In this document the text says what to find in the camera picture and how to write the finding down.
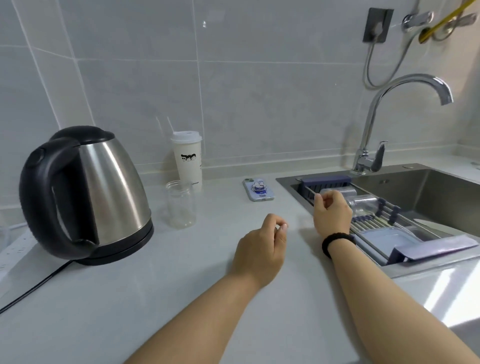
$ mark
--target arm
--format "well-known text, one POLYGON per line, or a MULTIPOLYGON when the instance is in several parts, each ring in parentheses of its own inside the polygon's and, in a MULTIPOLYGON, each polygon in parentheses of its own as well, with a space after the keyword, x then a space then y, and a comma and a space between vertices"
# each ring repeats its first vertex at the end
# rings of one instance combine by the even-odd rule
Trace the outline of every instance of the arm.
POLYGON ((240 240, 231 271, 163 326, 125 364, 218 363, 246 306, 282 267, 286 245, 286 222, 269 214, 259 230, 240 240))
MULTIPOLYGON (((323 237, 348 233, 352 212, 338 191, 315 196, 323 237)), ((375 363, 480 363, 447 326, 414 301, 345 239, 328 246, 357 332, 375 363)))

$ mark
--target hand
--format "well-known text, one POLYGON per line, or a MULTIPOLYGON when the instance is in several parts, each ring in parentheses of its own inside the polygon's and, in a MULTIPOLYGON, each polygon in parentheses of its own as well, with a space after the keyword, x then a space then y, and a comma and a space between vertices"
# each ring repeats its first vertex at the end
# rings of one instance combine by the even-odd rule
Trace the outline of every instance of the hand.
POLYGON ((352 210, 339 191, 315 194, 313 223, 323 239, 336 232, 348 234, 351 221, 352 210))
POLYGON ((280 216, 268 214, 260 229, 240 239, 230 274, 253 278, 258 289, 273 281, 285 259, 287 228, 280 216))

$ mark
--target paper cup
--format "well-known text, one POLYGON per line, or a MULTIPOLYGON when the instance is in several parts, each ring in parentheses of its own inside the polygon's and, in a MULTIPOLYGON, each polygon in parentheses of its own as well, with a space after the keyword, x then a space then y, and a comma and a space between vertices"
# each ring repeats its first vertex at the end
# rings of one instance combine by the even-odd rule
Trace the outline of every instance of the paper cup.
POLYGON ((190 182, 195 191, 202 189, 202 137, 198 132, 173 132, 173 153, 180 181, 190 182))

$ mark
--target countertop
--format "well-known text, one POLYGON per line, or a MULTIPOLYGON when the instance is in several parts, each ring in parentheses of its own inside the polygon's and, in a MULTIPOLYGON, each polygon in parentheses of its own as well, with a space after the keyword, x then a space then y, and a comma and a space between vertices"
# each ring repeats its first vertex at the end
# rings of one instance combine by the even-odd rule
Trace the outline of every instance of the countertop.
MULTIPOLYGON (((466 158, 415 162, 480 182, 480 170, 466 158)), ((276 194, 261 203, 248 199, 242 178, 204 181, 198 221, 180 231, 166 223, 163 186, 146 187, 155 226, 151 241, 115 263, 72 264, 0 315, 0 362, 122 363, 221 278, 238 240, 273 212, 289 223, 285 263, 247 307, 222 363, 363 363, 365 351, 333 266, 319 253, 312 217, 275 180, 334 170, 339 168, 254 176, 264 177, 276 194)), ((12 288, 0 306, 63 263, 35 246, 10 273, 12 288)), ((395 282, 480 353, 477 259, 395 282)))

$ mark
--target white cup lid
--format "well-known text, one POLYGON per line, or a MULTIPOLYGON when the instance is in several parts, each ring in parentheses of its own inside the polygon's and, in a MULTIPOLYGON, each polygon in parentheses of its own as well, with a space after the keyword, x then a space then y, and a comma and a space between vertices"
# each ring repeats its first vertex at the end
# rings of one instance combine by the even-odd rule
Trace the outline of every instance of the white cup lid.
POLYGON ((172 142, 177 144, 197 143, 202 140, 199 132, 173 132, 172 142))

